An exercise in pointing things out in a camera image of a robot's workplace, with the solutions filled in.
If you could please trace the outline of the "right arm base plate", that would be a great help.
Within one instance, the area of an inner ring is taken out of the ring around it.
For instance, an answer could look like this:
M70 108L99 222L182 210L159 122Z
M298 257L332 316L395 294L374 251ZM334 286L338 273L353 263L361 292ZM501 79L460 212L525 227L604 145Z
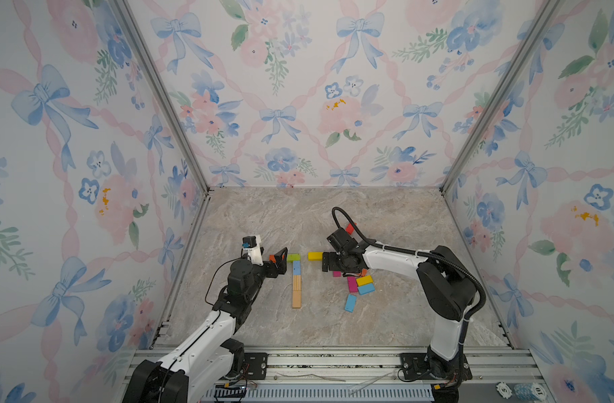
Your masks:
M401 379L410 380L439 380L441 382L456 381L458 371L461 371L461 379L473 378L471 368L463 356L462 367L459 367L458 358L445 361L436 354L428 353L402 353L399 354Z

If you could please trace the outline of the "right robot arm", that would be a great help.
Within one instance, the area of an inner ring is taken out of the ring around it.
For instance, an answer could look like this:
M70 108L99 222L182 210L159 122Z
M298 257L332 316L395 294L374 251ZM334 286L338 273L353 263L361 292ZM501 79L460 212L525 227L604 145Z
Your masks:
M459 386L467 370L464 347L469 322L486 305L481 282L445 246L408 250L365 237L357 241L341 228L327 241L333 250L323 254L323 271L360 275L362 270L386 270L419 281L435 314L423 372L446 380L448 386Z

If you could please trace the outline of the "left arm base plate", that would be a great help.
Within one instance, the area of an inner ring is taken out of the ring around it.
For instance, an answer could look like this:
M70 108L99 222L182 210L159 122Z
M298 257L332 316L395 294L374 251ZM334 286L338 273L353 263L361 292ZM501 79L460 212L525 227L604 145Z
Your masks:
M235 382L240 379L264 380L268 370L267 353L235 353L230 371L223 379Z

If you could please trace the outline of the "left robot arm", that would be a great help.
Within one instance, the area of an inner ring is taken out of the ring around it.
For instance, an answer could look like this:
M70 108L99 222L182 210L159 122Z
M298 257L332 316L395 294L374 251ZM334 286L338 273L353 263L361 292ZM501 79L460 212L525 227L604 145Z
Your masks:
M124 402L198 402L221 380L244 377L244 345L233 338L251 313L263 282L284 275L286 248L263 259L263 248L243 244L230 260L227 284L205 321L159 360L142 361L133 371Z

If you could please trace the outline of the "tan block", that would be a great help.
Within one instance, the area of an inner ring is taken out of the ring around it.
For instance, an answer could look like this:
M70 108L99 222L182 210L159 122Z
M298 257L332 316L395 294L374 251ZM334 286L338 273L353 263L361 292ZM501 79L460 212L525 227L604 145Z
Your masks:
M292 292L292 308L300 309L302 307L302 292L301 290L293 290Z
M301 292L302 290L302 276L301 275L294 275L293 276L293 287L292 287L294 292Z

